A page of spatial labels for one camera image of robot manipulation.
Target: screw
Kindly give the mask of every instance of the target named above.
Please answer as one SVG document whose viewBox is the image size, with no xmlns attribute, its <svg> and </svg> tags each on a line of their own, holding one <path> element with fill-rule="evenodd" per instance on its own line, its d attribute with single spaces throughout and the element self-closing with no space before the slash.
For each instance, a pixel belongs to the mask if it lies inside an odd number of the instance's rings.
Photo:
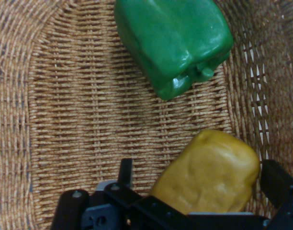
<svg viewBox="0 0 293 230">
<path fill-rule="evenodd" d="M 120 189 L 120 187 L 118 185 L 116 185 L 116 184 L 113 184 L 112 187 L 111 187 L 111 190 L 113 190 L 113 191 L 117 191 L 119 189 Z"/>
<path fill-rule="evenodd" d="M 263 221 L 262 225 L 263 225 L 264 227 L 266 227 L 266 226 L 268 226 L 269 223 L 270 223 L 270 220 L 269 220 L 269 219 L 265 219 L 265 220 Z"/>
<path fill-rule="evenodd" d="M 81 197 L 81 192 L 75 191 L 72 195 L 73 198 L 80 198 Z"/>
</svg>

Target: wicker basket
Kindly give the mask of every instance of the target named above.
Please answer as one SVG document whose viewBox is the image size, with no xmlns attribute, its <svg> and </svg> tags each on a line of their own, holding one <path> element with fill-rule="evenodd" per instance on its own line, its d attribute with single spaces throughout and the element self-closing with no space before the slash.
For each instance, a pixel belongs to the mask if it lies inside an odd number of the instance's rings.
<svg viewBox="0 0 293 230">
<path fill-rule="evenodd" d="M 204 128 L 293 175 L 293 0 L 221 0 L 235 38 L 215 77 L 157 98 L 122 46 L 114 0 L 0 0 L 0 229 L 47 229 L 60 194 L 134 158 L 145 195 Z M 247 210 L 271 216 L 257 185 Z"/>
</svg>

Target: black plastic part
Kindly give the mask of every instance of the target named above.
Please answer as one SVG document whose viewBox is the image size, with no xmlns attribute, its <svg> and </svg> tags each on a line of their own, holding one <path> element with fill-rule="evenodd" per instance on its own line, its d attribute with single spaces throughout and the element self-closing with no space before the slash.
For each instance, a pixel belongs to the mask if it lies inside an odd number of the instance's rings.
<svg viewBox="0 0 293 230">
<path fill-rule="evenodd" d="M 271 203 L 279 208 L 293 189 L 293 178 L 273 160 L 262 162 L 260 186 Z"/>
<path fill-rule="evenodd" d="M 82 230 L 118 230 L 123 220 L 119 210 L 111 204 L 89 207 L 82 215 Z"/>
<path fill-rule="evenodd" d="M 187 216 L 148 196 L 133 204 L 130 210 L 134 230 L 197 230 L 198 226 Z"/>
<path fill-rule="evenodd" d="M 121 160 L 118 183 L 124 184 L 129 188 L 132 186 L 132 167 L 133 160 L 131 158 Z"/>
<path fill-rule="evenodd" d="M 128 209 L 134 202 L 141 199 L 138 193 L 120 183 L 109 184 L 105 187 L 104 193 L 109 203 L 121 209 Z"/>
<path fill-rule="evenodd" d="M 255 215 L 189 215 L 191 220 L 199 224 L 203 230 L 263 230 L 266 221 Z"/>
<path fill-rule="evenodd" d="M 50 229 L 79 230 L 81 216 L 88 205 L 88 199 L 89 195 L 85 190 L 64 192 L 59 199 Z"/>
<path fill-rule="evenodd" d="M 267 230 L 293 230 L 293 190 L 289 199 L 269 223 Z"/>
</svg>

